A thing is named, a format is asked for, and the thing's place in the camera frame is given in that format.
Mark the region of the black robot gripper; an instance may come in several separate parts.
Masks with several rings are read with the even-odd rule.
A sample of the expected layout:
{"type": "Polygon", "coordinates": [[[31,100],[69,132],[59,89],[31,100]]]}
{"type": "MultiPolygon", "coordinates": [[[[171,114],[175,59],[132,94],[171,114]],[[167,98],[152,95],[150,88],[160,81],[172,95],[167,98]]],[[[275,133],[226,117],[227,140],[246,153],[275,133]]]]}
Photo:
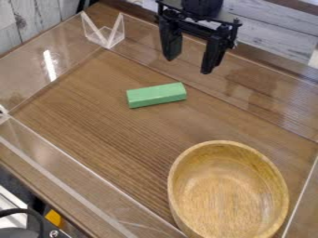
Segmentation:
{"type": "Polygon", "coordinates": [[[158,4],[162,51],[172,61],[182,53],[183,35],[207,39],[202,74],[210,74],[236,42],[242,22],[223,10],[223,0],[155,0],[158,4]]]}

